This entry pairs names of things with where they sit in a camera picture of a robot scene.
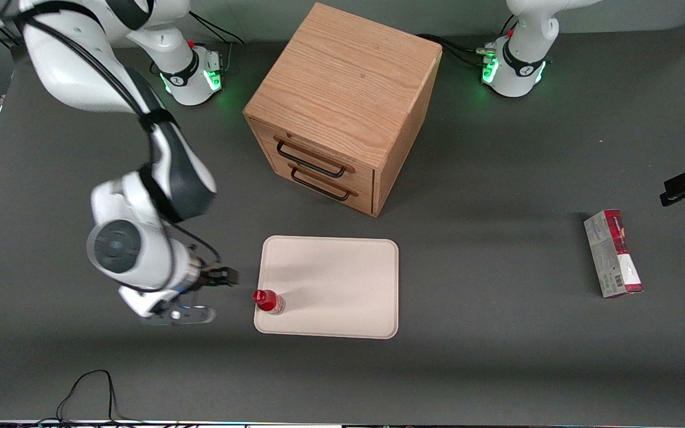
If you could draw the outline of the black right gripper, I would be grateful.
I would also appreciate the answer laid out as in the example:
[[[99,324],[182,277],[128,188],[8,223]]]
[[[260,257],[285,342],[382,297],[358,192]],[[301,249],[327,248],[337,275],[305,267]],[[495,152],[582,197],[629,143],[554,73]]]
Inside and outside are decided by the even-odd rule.
[[[188,287],[188,293],[194,293],[202,287],[235,287],[236,283],[232,281],[239,281],[239,277],[239,272],[228,266],[217,267],[217,263],[203,265],[196,280]]]

